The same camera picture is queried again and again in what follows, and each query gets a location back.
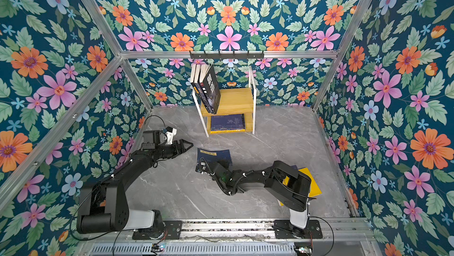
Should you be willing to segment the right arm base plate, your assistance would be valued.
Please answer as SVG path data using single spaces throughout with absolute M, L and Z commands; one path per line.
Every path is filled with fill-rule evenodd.
M 304 229 L 298 228 L 289 220 L 275 220 L 272 225 L 277 239 L 322 239 L 323 233 L 317 220 L 309 220 Z

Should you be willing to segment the yellow cartoon cover book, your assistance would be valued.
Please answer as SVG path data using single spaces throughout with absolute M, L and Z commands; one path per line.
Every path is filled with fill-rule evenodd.
M 307 167 L 305 167 L 305 168 L 298 169 L 298 171 L 304 173 L 311 179 L 309 199 L 316 199 L 317 196 L 322 194 L 322 191 L 321 191 L 320 187 L 318 186 L 317 182 L 315 181 L 314 177 L 312 176 L 310 170 Z M 282 184 L 288 187 L 289 181 L 290 181 L 290 177 L 286 176 L 286 178 L 283 180 Z M 280 202 L 279 200 L 278 200 L 278 202 L 279 202 L 280 206 L 284 206 L 284 204 L 282 202 Z

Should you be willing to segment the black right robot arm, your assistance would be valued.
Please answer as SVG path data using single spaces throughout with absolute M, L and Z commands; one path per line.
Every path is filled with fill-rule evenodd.
M 290 212 L 290 224 L 281 230 L 302 238 L 308 233 L 309 201 L 312 179 L 305 173 L 282 161 L 261 170 L 231 170 L 227 161 L 208 162 L 201 158 L 196 166 L 198 173 L 207 173 L 227 196 L 264 188 Z

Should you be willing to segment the black wolf cover book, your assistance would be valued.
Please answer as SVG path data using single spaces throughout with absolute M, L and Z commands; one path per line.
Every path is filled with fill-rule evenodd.
M 199 86 L 203 102 L 210 114 L 216 114 L 219 108 L 221 93 L 213 65 L 202 65 L 199 74 Z

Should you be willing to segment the navy book yellow label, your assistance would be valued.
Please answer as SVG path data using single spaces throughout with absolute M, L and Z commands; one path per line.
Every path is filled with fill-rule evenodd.
M 205 163 L 216 163 L 221 162 L 226 164 L 227 166 L 232 166 L 233 162 L 231 159 L 231 154 L 229 150 L 205 150 L 202 148 L 197 149 L 197 163 L 201 164 L 201 162 Z
M 244 129 L 245 129 L 244 114 L 217 115 L 211 117 L 210 123 L 211 132 Z

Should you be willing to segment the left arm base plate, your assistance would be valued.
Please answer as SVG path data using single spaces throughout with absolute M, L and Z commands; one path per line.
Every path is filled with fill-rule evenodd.
M 134 231 L 133 240 L 176 240 L 182 233 L 182 221 L 158 221 L 150 228 Z

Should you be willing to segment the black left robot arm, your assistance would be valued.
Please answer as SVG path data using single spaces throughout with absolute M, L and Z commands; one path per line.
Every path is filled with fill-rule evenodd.
M 141 147 L 131 153 L 110 176 L 81 189 L 76 230 L 80 234 L 108 234 L 120 231 L 144 231 L 161 238 L 166 231 L 158 210 L 136 210 L 128 206 L 127 190 L 144 172 L 158 163 L 174 159 L 193 147 L 193 143 L 173 140 L 176 130 L 148 130 Z

